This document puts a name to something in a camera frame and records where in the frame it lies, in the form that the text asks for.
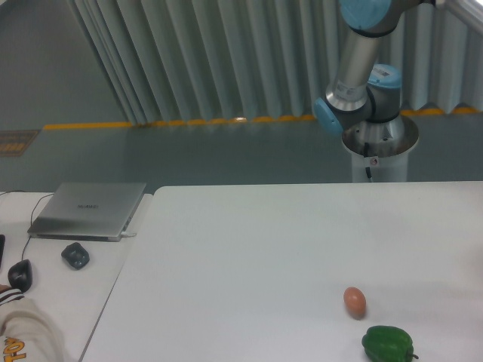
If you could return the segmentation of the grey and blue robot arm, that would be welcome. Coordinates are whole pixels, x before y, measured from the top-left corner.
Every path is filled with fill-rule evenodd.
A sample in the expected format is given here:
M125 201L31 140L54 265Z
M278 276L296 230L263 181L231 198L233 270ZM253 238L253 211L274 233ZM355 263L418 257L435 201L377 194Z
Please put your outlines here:
M314 113L326 131L341 134L357 123L375 118L377 101L368 81L381 39L398 25L401 15L422 1L340 1L350 28L340 65L325 95L314 102Z

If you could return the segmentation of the cream sleeved forearm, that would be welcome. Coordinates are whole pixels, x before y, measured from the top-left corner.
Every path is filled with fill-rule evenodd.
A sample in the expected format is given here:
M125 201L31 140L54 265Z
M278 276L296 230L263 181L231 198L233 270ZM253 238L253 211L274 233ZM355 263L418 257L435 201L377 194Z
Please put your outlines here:
M1 285L1 360L65 361L62 336L23 293Z

